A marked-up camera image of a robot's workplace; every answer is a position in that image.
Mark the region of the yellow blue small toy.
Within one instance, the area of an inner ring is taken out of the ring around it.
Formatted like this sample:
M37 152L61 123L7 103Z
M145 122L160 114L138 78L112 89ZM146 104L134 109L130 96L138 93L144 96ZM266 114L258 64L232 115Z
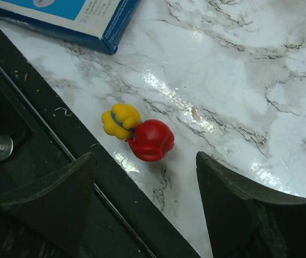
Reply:
M117 103L102 114L102 123L107 135L126 140L140 124L140 113L132 105Z

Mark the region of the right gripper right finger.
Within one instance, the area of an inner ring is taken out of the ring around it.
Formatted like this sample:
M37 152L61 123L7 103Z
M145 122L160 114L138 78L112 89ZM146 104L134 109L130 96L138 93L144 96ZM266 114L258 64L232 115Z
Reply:
M259 184L204 152L196 173L214 257L306 257L306 198Z

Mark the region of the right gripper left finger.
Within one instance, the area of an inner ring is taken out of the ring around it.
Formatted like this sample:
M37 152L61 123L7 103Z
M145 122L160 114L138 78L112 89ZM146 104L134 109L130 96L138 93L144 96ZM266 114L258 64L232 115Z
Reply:
M0 235L16 218L67 254L79 255L97 160L88 152L27 185L0 194Z

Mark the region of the red yellow mushroom toy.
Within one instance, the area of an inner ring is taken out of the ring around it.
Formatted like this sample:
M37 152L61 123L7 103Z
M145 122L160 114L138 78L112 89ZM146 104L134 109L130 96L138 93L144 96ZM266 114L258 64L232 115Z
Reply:
M173 149L175 137L164 122L149 119L138 125L126 142L137 158L155 162L162 160Z

